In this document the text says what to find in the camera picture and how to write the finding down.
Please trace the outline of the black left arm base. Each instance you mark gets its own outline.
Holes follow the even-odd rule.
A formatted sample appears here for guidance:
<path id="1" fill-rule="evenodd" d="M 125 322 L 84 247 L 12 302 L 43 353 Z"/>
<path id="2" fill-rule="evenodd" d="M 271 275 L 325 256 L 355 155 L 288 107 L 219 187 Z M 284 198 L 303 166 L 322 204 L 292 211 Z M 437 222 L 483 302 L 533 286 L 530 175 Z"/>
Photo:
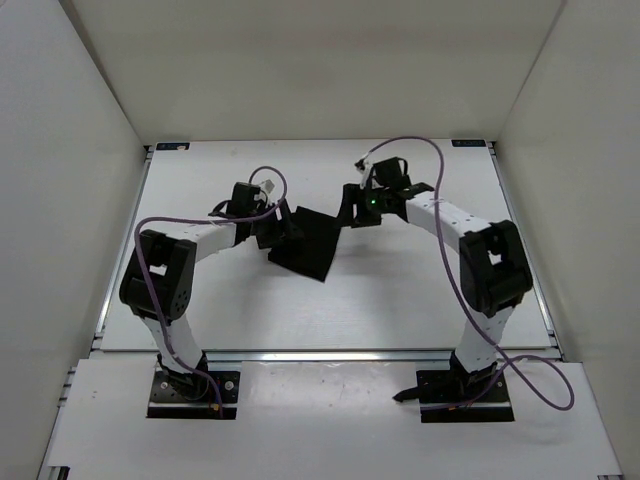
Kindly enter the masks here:
<path id="1" fill-rule="evenodd" d="M 241 372 L 212 370 L 202 358 L 197 369 L 204 371 L 205 368 L 216 382 L 220 396 L 201 375 L 171 371 L 158 360 L 146 416 L 151 419 L 235 420 Z"/>

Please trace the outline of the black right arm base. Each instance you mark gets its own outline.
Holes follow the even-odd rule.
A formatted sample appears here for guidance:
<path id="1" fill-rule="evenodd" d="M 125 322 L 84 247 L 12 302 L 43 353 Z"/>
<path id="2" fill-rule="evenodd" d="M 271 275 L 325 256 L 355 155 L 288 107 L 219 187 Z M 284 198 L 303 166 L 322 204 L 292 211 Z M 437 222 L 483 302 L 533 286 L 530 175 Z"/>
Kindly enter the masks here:
<path id="1" fill-rule="evenodd" d="M 414 387 L 393 396 L 397 403 L 416 400 L 421 422 L 507 423 L 515 420 L 504 374 L 497 362 L 467 372 L 452 354 L 447 370 L 418 370 Z"/>

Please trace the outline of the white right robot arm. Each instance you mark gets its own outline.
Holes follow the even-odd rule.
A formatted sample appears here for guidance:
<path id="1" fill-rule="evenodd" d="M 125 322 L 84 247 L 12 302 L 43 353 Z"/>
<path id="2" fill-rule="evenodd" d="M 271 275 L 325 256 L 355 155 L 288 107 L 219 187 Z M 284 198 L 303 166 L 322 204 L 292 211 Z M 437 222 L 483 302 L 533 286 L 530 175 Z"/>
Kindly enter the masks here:
<path id="1" fill-rule="evenodd" d="M 452 354 L 455 370 L 448 376 L 448 387 L 460 400 L 473 399 L 483 390 L 484 377 L 493 373 L 495 346 L 506 321 L 533 286 L 517 227 L 510 220 L 476 217 L 442 199 L 434 187 L 412 183 L 408 162 L 402 158 L 374 164 L 361 159 L 355 168 L 361 180 L 343 186 L 338 226 L 377 226 L 383 215 L 392 214 L 458 254 L 454 282 L 471 318 Z"/>

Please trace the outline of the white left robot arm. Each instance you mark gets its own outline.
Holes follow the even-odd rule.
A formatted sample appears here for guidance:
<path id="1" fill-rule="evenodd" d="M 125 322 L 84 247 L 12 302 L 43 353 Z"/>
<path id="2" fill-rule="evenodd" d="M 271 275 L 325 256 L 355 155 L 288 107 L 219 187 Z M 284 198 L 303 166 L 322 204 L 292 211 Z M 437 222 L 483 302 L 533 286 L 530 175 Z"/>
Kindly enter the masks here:
<path id="1" fill-rule="evenodd" d="M 196 264 L 251 237 L 260 249 L 302 238 L 286 197 L 272 200 L 269 187 L 268 181 L 238 182 L 231 198 L 205 219 L 149 217 L 134 230 L 119 298 L 143 320 L 162 370 L 185 397 L 203 395 L 213 381 L 186 318 Z"/>

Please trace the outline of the black skirt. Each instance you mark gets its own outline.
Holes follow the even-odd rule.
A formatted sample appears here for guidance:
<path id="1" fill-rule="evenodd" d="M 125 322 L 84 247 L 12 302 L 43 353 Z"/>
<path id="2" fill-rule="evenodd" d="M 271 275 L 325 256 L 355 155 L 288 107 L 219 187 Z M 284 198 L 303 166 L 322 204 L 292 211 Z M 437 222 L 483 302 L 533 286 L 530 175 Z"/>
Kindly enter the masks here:
<path id="1" fill-rule="evenodd" d="M 302 237 L 272 248 L 268 260 L 293 273 L 324 282 L 335 257 L 341 228 L 334 217 L 302 206 L 291 218 Z"/>

